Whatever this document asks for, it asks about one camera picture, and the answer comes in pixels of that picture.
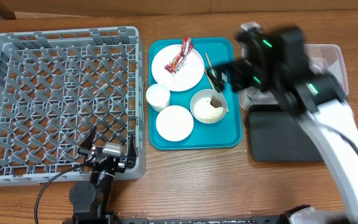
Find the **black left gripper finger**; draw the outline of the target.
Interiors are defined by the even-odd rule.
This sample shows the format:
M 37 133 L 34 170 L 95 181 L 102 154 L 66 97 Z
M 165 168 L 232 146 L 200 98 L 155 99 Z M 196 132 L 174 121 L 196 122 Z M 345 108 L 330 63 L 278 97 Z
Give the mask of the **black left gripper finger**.
M 134 146 L 134 136 L 133 134 L 131 134 L 127 145 L 126 166 L 128 169 L 132 169 L 135 167 L 136 159 L 137 159 L 137 150 L 135 149 Z
M 80 144 L 79 148 L 83 150 L 91 150 L 93 147 L 93 141 L 96 135 L 97 126 L 94 126 L 91 130 L 90 134 L 86 137 L 86 139 Z

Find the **grey bowl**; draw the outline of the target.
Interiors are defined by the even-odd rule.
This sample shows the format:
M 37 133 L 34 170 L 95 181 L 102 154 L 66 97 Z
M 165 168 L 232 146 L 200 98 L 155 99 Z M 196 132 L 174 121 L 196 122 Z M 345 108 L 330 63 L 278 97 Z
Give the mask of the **grey bowl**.
M 199 92 L 197 92 L 191 99 L 191 102 L 190 102 L 190 110 L 191 110 L 191 113 L 192 115 L 194 116 L 193 114 L 193 108 L 194 108 L 194 105 L 195 103 L 201 99 L 201 98 L 204 98 L 204 97 L 216 97 L 223 105 L 223 108 L 225 110 L 222 118 L 220 120 L 222 120 L 224 118 L 224 116 L 226 115 L 227 113 L 227 110 L 228 110 L 228 105 L 227 105 L 227 101 L 225 99 L 225 97 L 223 97 L 222 95 L 219 94 L 218 91 L 216 90 L 212 90 L 212 89 L 205 89 L 205 90 L 200 90 Z

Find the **small white bowl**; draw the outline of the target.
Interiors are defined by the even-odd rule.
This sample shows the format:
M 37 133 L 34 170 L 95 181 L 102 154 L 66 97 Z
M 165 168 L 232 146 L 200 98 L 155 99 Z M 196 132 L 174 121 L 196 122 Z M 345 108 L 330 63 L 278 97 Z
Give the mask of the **small white bowl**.
M 157 132 L 165 140 L 178 142 L 186 139 L 191 134 L 194 120 L 186 108 L 172 105 L 159 112 L 155 125 Z

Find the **white paper cup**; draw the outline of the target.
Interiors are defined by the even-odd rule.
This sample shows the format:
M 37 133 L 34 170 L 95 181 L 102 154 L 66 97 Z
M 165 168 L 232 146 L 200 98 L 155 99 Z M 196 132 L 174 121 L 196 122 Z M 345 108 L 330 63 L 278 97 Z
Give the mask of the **white paper cup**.
M 155 111 L 160 112 L 170 104 L 170 90 L 162 84 L 153 84 L 146 91 L 146 100 Z

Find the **red snack wrapper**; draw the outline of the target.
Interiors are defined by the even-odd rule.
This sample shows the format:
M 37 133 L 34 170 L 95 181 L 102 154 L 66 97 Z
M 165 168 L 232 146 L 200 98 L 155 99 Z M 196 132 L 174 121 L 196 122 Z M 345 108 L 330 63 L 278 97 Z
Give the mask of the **red snack wrapper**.
M 164 66 L 164 69 L 169 73 L 178 72 L 183 66 L 187 55 L 193 50 L 193 48 L 194 45 L 192 43 L 192 38 L 183 38 L 179 53 L 168 64 L 166 64 L 166 66 Z

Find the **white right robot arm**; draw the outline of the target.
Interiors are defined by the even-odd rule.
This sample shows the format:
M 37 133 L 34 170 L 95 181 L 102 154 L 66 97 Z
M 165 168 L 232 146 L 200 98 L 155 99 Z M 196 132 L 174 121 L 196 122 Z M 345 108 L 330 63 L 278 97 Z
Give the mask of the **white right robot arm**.
M 315 74 L 297 26 L 265 32 L 256 22 L 241 25 L 236 40 L 246 56 L 206 69 L 218 91 L 254 87 L 269 91 L 297 120 L 328 167 L 345 211 L 300 205 L 282 213 L 280 223 L 358 223 L 358 129 L 347 96 L 329 72 Z

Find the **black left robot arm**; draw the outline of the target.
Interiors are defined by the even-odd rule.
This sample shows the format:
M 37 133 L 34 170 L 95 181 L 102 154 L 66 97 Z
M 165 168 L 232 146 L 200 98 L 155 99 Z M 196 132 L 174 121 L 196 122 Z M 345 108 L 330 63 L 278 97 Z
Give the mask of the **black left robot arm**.
M 107 211 L 112 184 L 117 173 L 136 164 L 133 136 L 129 138 L 126 155 L 120 144 L 107 142 L 102 147 L 94 146 L 95 136 L 96 128 L 93 128 L 78 148 L 78 153 L 86 157 L 85 166 L 92 171 L 89 180 L 77 182 L 70 190 L 69 199 L 73 205 L 70 223 L 119 223 L 116 215 Z

